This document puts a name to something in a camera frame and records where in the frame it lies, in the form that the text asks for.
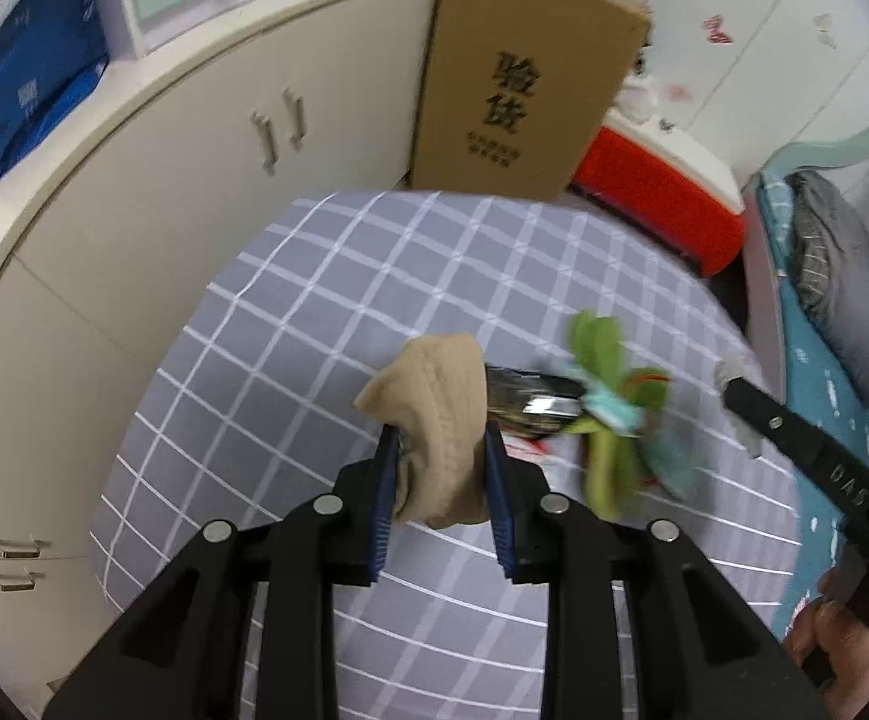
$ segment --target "cardboard box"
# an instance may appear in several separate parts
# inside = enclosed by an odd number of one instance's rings
[[[412,186],[554,199],[650,24],[630,0],[439,1]]]

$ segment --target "blue bag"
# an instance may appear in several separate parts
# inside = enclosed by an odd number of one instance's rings
[[[0,178],[97,87],[95,0],[20,0],[0,29]]]

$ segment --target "metal handle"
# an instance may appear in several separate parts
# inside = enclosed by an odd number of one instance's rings
[[[25,571],[22,576],[0,574],[1,592],[22,592],[34,589],[34,577]]]
[[[0,538],[0,557],[4,560],[37,560],[41,544],[37,541],[8,541]]]
[[[265,172],[274,175],[274,166],[278,163],[278,141],[274,137],[274,124],[269,117],[258,111],[251,114],[251,122],[258,127],[260,141],[265,147]]]
[[[290,89],[286,89],[284,90],[284,102],[287,103],[287,109],[292,112],[294,118],[292,146],[295,149],[300,149],[301,142],[308,134],[308,122],[305,121],[305,98],[301,95],[295,95]]]

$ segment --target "bed frame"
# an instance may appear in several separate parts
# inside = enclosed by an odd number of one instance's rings
[[[850,167],[869,159],[869,128],[839,143],[789,143],[776,151],[763,172],[788,175],[803,167],[830,170]],[[779,402],[785,402],[787,374],[785,336],[778,298],[778,279],[786,276],[772,260],[768,234],[754,197],[760,173],[745,186],[745,277],[748,279],[748,342],[765,377],[765,385]]]

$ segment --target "gray plaid tablecloth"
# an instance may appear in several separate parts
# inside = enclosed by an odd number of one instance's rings
[[[296,201],[210,285],[140,402],[97,511],[108,598],[124,608],[205,522],[276,520],[367,457],[379,426],[352,400],[407,338],[472,333],[487,362],[532,367],[566,356],[565,325],[582,308],[620,317],[633,365],[671,371],[665,419],[702,469],[686,501],[642,495],[639,518],[676,520],[769,620],[798,550],[792,471],[767,446],[747,459],[735,440],[712,371],[726,354],[753,356],[705,286],[612,218],[399,191]],[[558,442],[546,474],[580,498],[576,450],[572,437]],[[337,589],[335,615],[345,720],[538,712],[547,589],[504,581],[489,525],[395,528],[380,583]]]

